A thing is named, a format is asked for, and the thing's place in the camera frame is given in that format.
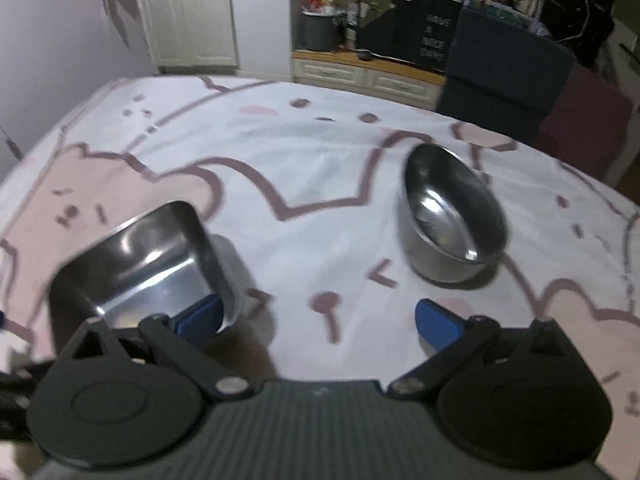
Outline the grey trash bin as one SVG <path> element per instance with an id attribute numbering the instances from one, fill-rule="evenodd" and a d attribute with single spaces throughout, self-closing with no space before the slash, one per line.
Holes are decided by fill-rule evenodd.
<path id="1" fill-rule="evenodd" d="M 333 51 L 337 46 L 340 17 L 310 11 L 304 11 L 303 17 L 303 48 L 314 52 Z"/>

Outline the bear pattern tablecloth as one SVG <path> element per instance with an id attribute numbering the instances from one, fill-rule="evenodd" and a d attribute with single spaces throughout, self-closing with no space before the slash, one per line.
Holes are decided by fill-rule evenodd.
<path id="1" fill-rule="evenodd" d="M 399 245 L 400 176 L 421 142 L 479 172 L 506 214 L 506 254 L 483 286 L 424 281 Z M 119 79 L 53 125 L 1 185 L 2 370 L 53 356 L 46 291 L 62 263 L 173 200 L 245 264 L 243 370 L 389 382 L 425 358 L 423 297 L 504 325 L 549 315 L 611 399 L 600 465 L 638 477 L 638 206 L 501 134 L 302 84 Z"/>

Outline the small rectangular steel tray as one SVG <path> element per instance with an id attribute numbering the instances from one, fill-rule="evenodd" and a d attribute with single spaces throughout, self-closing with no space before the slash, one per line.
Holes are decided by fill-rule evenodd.
<path id="1" fill-rule="evenodd" d="M 209 295 L 221 302 L 223 333 L 244 310 L 242 271 L 230 240 L 209 233 L 191 204 L 178 200 L 140 214 L 67 260 L 50 281 L 54 348 L 61 351 L 86 318 L 133 328 Z"/>

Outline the round steel bowl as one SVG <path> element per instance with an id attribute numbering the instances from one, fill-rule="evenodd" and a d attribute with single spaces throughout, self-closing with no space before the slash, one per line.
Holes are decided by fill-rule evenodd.
<path id="1" fill-rule="evenodd" d="M 402 251 L 431 282 L 472 281 L 496 266 L 508 244 L 506 215 L 488 184 L 439 145 L 418 144 L 406 157 L 397 211 Z"/>

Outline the white cabinet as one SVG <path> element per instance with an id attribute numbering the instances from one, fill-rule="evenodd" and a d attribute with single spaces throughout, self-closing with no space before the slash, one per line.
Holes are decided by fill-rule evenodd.
<path id="1" fill-rule="evenodd" d="M 138 0 L 151 58 L 166 68 L 239 67 L 231 0 Z"/>

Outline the black sideboard with lettering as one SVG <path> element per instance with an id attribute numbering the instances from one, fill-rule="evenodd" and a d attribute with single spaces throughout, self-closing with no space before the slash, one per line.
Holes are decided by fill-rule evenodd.
<path id="1" fill-rule="evenodd" d="M 461 9 L 454 0 L 360 0 L 356 48 L 442 73 Z"/>

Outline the maroon cushion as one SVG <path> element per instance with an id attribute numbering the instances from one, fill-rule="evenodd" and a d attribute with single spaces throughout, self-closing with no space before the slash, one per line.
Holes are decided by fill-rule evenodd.
<path id="1" fill-rule="evenodd" d="M 532 147 L 602 181 L 623 151 L 631 111 L 614 84 L 575 64 Z"/>

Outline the low white drawer bench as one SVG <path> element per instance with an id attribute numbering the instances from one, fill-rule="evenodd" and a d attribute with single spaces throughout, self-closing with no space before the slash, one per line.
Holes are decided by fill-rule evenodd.
<path id="1" fill-rule="evenodd" d="M 363 61 L 356 52 L 292 52 L 293 79 L 299 84 L 350 91 L 422 110 L 436 110 L 445 77 L 408 65 Z"/>

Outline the dark blue cushion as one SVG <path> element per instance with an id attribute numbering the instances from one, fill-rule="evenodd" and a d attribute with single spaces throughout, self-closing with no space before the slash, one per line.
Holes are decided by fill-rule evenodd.
<path id="1" fill-rule="evenodd" d="M 558 44 L 465 6 L 436 112 L 532 143 L 574 64 Z"/>

